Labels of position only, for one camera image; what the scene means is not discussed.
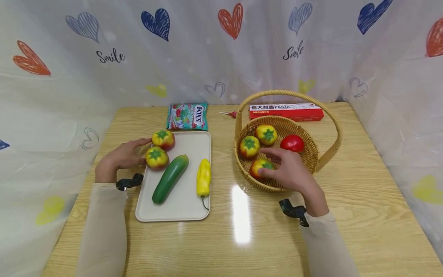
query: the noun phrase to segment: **black wrist mount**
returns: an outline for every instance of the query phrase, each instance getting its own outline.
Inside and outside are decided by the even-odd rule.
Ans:
[[[289,199],[283,199],[279,201],[280,208],[282,212],[292,218],[299,218],[300,219],[300,225],[303,227],[309,227],[309,224],[306,221],[305,213],[306,208],[303,206],[297,206],[293,207]]]
[[[143,174],[136,173],[132,179],[121,179],[117,182],[116,187],[119,191],[126,191],[127,188],[137,187],[143,181]]]

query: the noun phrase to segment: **woven basket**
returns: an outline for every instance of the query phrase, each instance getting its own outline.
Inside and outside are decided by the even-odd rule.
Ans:
[[[256,119],[248,122],[244,127],[242,127],[242,112],[243,109],[252,101],[257,98],[269,95],[289,95],[304,99],[309,101],[320,108],[322,108],[332,119],[337,129],[337,139],[334,144],[319,158],[319,151],[317,146],[315,145],[312,137],[306,132],[299,124],[295,121],[280,117],[280,116],[263,116],[258,117]],[[240,105],[240,108],[237,113],[237,118],[235,121],[235,159],[237,160],[237,165],[240,168],[241,173],[246,178],[246,180],[252,184],[253,186],[268,192],[278,192],[284,191],[285,189],[280,186],[275,180],[266,178],[263,182],[257,181],[250,174],[249,170],[253,163],[253,160],[244,159],[239,155],[239,145],[241,140],[243,140],[246,136],[254,136],[255,129],[261,124],[271,124],[277,131],[278,138],[275,143],[271,146],[267,146],[264,144],[260,144],[260,147],[280,147],[280,142],[288,135],[297,135],[301,137],[305,143],[304,151],[300,154],[304,165],[308,168],[309,172],[314,174],[315,172],[320,171],[327,162],[335,155],[335,153],[340,148],[342,144],[342,129],[340,124],[337,121],[335,115],[321,102],[315,100],[314,98],[307,96],[305,94],[301,94],[298,92],[288,91],[288,90],[267,90],[257,94],[253,94],[246,98],[243,103]],[[258,158],[266,158],[266,156],[262,153],[259,154]]]

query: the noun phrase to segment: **pepper stem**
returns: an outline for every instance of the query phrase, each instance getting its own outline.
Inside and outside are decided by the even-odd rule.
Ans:
[[[209,209],[206,208],[206,205],[205,205],[205,197],[204,197],[204,196],[202,196],[202,203],[203,203],[203,207],[205,207],[205,209],[209,211]]]

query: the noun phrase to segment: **red box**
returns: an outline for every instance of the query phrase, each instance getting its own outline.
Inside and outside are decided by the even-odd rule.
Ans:
[[[323,110],[311,103],[249,105],[249,119],[266,115],[287,117],[293,121],[320,121]]]

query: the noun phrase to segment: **yellow heart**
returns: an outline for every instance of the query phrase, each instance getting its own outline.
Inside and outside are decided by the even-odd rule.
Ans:
[[[43,211],[37,215],[35,223],[44,225],[54,221],[65,209],[65,200],[59,196],[52,196],[45,200]]]
[[[166,98],[167,90],[165,85],[159,86],[146,86],[146,89],[154,96]]]
[[[299,80],[299,92],[307,94],[315,86],[315,80],[308,80],[306,83]]]
[[[438,190],[437,182],[432,175],[421,178],[412,188],[412,194],[429,204],[443,204],[443,191]]]

